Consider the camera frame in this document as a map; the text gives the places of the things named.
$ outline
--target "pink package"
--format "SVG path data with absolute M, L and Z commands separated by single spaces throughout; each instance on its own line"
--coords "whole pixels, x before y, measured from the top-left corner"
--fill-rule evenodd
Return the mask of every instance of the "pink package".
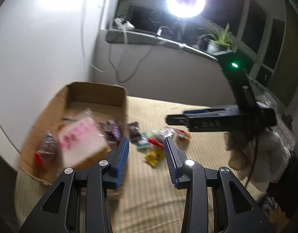
M 63 167 L 73 167 L 101 151 L 106 145 L 105 136 L 91 117 L 81 118 L 59 132 Z

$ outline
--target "black cable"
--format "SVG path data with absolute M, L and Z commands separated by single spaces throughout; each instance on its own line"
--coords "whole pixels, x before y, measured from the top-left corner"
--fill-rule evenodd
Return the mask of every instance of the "black cable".
M 125 79 L 125 80 L 123 80 L 123 81 L 120 81 L 120 80 L 119 80 L 119 72 L 118 72 L 117 69 L 115 68 L 114 64 L 111 62 L 112 44 L 110 44 L 110 46 L 109 46 L 109 52 L 108 52 L 108 61 L 109 61 L 109 63 L 111 64 L 111 66 L 113 67 L 113 69 L 114 69 L 114 71 L 115 71 L 115 77 L 116 77 L 117 82 L 119 82 L 119 83 L 126 83 L 126 82 L 128 82 L 131 78 L 134 77 L 134 75 L 136 74 L 136 72 L 137 72 L 139 66 L 141 65 L 141 63 L 142 63 L 142 62 L 143 62 L 143 61 L 150 55 L 150 53 L 152 52 L 153 47 L 154 47 L 154 46 L 156 45 L 156 43 L 157 43 L 157 39 L 158 39 L 158 37 L 156 36 L 156 41 L 155 41 L 155 43 L 154 43 L 153 45 L 151 45 L 151 47 L 150 47 L 149 51 L 147 52 L 147 54 L 146 54 L 145 56 L 143 56 L 143 57 L 139 60 L 139 62 L 137 63 L 137 65 L 136 65 L 136 67 L 135 67 L 135 69 L 134 69 L 134 71 L 131 73 L 131 75 L 130 75 L 127 79 Z
M 245 185 L 245 188 L 247 188 L 247 185 L 248 185 L 248 182 L 250 180 L 250 177 L 255 169 L 255 164 L 256 164 L 256 159 L 257 159 L 257 151 L 258 151 L 258 141 L 259 141 L 259 136 L 257 135 L 256 136 L 256 145 L 255 145 L 255 156 L 254 156 L 254 161 L 252 162 L 252 166 L 251 166 L 251 171 L 250 171 L 250 174 L 248 176 L 248 179 L 247 179 L 247 182 L 246 182 L 246 185 Z

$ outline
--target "plant pot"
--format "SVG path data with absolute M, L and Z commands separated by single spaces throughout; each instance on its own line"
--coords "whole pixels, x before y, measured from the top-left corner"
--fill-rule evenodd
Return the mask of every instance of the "plant pot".
M 215 53 L 215 52 L 220 52 L 220 51 L 224 51 L 224 50 L 226 50 L 225 47 L 216 44 L 216 43 L 215 43 L 214 41 L 212 41 L 212 40 L 209 40 L 209 41 L 208 41 L 207 50 L 206 50 L 208 53 L 213 54 L 213 53 Z

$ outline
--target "power cord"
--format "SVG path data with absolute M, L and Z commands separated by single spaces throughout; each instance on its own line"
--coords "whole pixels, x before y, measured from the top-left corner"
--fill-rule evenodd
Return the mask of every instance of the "power cord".
M 245 184 L 245 188 L 247 188 L 248 182 L 250 180 L 250 177 L 255 169 L 255 164 L 256 164 L 256 159 L 257 159 L 257 151 L 258 151 L 258 142 L 259 142 L 259 135 L 256 136 L 256 144 L 255 144 L 255 156 L 254 156 L 254 161 L 252 162 L 252 166 L 251 166 L 251 171 L 250 174 L 248 176 L 247 182 Z
M 80 21 L 80 39 L 81 39 L 81 51 L 82 51 L 82 55 L 83 58 L 85 60 L 85 62 L 87 64 L 89 64 L 91 67 L 93 67 L 94 69 L 96 69 L 97 71 L 101 72 L 101 73 L 106 73 L 109 71 L 101 71 L 99 70 L 97 67 L 95 67 L 87 58 L 86 53 L 85 53 L 85 49 L 84 49 L 84 25 L 85 25 L 85 19 L 86 19 L 86 2 L 87 0 L 83 1 L 83 6 L 82 6 L 82 11 L 81 11 L 81 21 Z
M 111 62 L 112 44 L 110 44 L 110 46 L 109 46 L 109 52 L 108 52 L 108 61 L 109 61 L 109 63 L 111 64 L 111 66 L 113 67 L 113 69 L 114 69 L 114 71 L 115 71 L 115 77 L 116 77 L 117 82 L 119 82 L 119 83 L 126 83 L 126 82 L 128 82 L 131 78 L 134 77 L 134 75 L 136 74 L 136 72 L 137 72 L 139 66 L 142 64 L 142 62 L 143 62 L 143 61 L 150 55 L 150 53 L 152 52 L 154 46 L 155 46 L 156 43 L 157 43 L 157 39 L 158 39 L 158 37 L 156 36 L 155 43 L 154 43 L 153 45 L 151 45 L 151 47 L 150 47 L 149 51 L 147 52 L 147 54 L 146 54 L 145 56 L 143 56 L 143 57 L 138 61 L 137 65 L 136 65 L 136 67 L 135 67 L 135 69 L 134 69 L 134 71 L 131 73 L 130 76 L 128 76 L 128 78 L 126 78 L 126 79 L 123 80 L 123 81 L 120 81 L 120 79 L 119 79 L 119 72 L 118 72 L 118 70 L 116 69 L 116 67 L 114 66 L 114 64 Z

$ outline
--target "window sill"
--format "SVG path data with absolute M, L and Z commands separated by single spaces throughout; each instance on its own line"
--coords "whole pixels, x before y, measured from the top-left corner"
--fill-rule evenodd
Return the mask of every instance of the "window sill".
M 181 49 L 185 52 L 218 62 L 218 60 L 214 56 L 204 51 L 200 51 L 193 47 L 187 46 L 186 44 L 168 40 L 162 37 L 156 38 L 156 36 L 153 34 L 128 31 L 127 36 L 128 36 L 128 44 L 130 45 L 157 45 L 157 46 L 164 46 L 166 48 L 171 48 L 171 49 L 178 49 L 178 50 Z M 106 35 L 106 41 L 110 44 L 123 44 L 124 43 L 123 31 L 114 30 L 114 29 L 108 30 Z

